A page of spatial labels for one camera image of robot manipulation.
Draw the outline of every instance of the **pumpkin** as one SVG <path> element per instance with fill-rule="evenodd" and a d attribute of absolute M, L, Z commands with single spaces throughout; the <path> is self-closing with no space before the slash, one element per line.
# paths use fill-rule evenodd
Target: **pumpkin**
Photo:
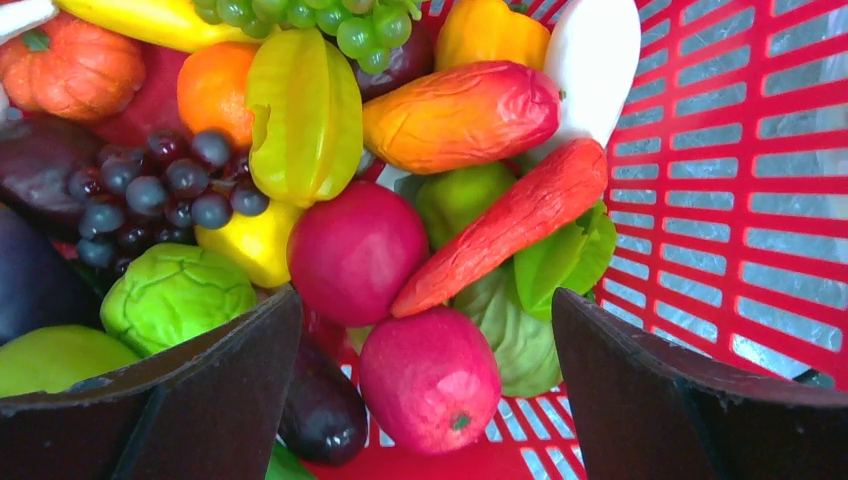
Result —
<path fill-rule="evenodd" d="M 24 111 L 94 122 L 122 111 L 145 74 L 136 40 L 67 13 L 0 45 L 0 81 Z"/>

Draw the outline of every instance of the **yellow banana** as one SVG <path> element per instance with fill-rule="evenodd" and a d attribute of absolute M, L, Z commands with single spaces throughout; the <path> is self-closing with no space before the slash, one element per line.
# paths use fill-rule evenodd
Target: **yellow banana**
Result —
<path fill-rule="evenodd" d="M 194 13 L 191 0 L 54 1 L 62 10 L 107 30 L 187 53 L 221 42 L 263 40 L 230 25 L 205 23 Z"/>

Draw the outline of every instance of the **dark purple vegetable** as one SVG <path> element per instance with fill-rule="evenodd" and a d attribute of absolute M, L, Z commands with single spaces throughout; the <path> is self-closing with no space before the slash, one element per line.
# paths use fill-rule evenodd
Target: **dark purple vegetable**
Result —
<path fill-rule="evenodd" d="M 37 328 L 100 326 L 100 299 L 47 237 L 0 205 L 0 345 Z"/>
<path fill-rule="evenodd" d="M 83 208 L 68 193 L 67 180 L 94 164 L 103 143 L 82 126 L 49 115 L 0 127 L 0 202 L 48 236 L 76 243 Z"/>
<path fill-rule="evenodd" d="M 278 433 L 298 457 L 338 466 L 365 446 L 368 418 L 359 391 L 307 335 L 297 349 Z"/>
<path fill-rule="evenodd" d="M 433 73 L 433 52 L 433 40 L 427 27 L 420 22 L 412 22 L 412 35 L 403 46 L 391 50 L 389 68 L 384 72 L 376 75 L 365 73 L 357 62 L 352 61 L 351 67 L 356 75 L 356 83 L 359 84 L 362 101 L 367 102 L 418 77 Z"/>

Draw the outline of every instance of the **orange fruit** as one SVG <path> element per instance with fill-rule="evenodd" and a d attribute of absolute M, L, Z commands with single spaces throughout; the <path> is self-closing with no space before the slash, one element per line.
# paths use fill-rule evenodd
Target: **orange fruit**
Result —
<path fill-rule="evenodd" d="M 197 133 L 216 129 L 233 146 L 252 142 L 253 112 L 244 104 L 247 71 L 259 45 L 224 42 L 191 54 L 177 77 L 177 108 L 186 127 Z"/>

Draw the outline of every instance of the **red carrot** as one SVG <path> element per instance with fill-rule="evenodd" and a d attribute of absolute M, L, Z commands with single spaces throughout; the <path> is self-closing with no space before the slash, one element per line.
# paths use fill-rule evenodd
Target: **red carrot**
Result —
<path fill-rule="evenodd" d="M 607 159 L 598 142 L 579 139 L 557 148 L 421 266 L 392 304 L 392 315 L 414 315 L 447 301 L 515 252 L 573 222 L 606 187 Z"/>

